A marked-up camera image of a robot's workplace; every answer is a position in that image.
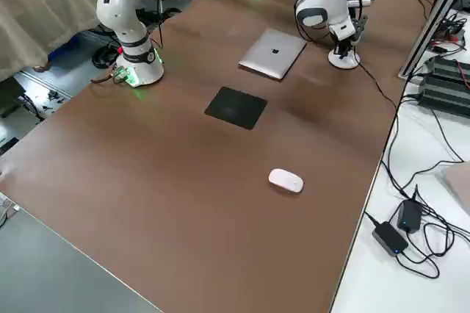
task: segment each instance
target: green led light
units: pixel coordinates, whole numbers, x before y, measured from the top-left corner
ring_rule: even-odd
[[[135,70],[133,68],[128,68],[128,76],[126,78],[126,83],[131,85],[132,87],[136,87],[139,85],[139,78],[137,78],[137,75],[135,73]]]
[[[160,58],[159,53],[156,51],[156,48],[153,49],[155,51],[156,58],[159,59],[160,63],[163,63],[162,59]]]

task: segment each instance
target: curtain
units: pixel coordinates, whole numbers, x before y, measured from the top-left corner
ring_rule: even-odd
[[[98,24],[97,0],[0,0],[0,81]]]

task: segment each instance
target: power adapter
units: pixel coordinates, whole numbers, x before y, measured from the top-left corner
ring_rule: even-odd
[[[399,207],[397,227],[413,234],[421,227],[421,205],[414,200],[403,201]]]
[[[401,254],[407,247],[408,242],[401,234],[387,221],[378,223],[371,215],[366,212],[367,217],[374,223],[375,230],[372,236],[380,243],[383,249],[390,256]]]

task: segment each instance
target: white table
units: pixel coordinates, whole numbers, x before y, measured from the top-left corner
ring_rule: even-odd
[[[406,91],[416,93],[417,86],[409,84]],[[470,120],[441,112],[437,115],[451,146],[465,160],[470,160]],[[403,185],[414,172],[433,166],[442,159],[456,158],[446,146],[435,118],[429,110],[418,107],[416,103],[403,104],[399,110],[399,136],[391,153],[391,170],[397,181]],[[445,167],[417,176],[407,192],[412,194],[414,184],[418,183],[423,198],[437,213],[456,226],[470,230],[470,215],[464,212],[439,179]],[[385,169],[380,167],[372,184],[367,212],[379,221],[388,220],[401,201]],[[451,251],[435,261],[441,277],[430,280],[401,268],[374,240],[373,230],[371,221],[365,217],[360,223],[332,313],[462,313],[469,310],[468,243],[456,238]],[[425,249],[422,231],[412,236],[417,239],[419,247]],[[430,242],[443,246],[444,235],[436,234]],[[408,248],[405,252],[410,257],[419,258],[413,249]],[[414,267],[404,258],[402,262]],[[434,274],[429,264],[422,264],[419,269]]]

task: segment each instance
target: laptop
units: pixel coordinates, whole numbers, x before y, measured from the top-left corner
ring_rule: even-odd
[[[282,80],[299,57],[306,43],[304,40],[284,32],[266,29],[239,62],[239,67],[261,73],[269,78]]]

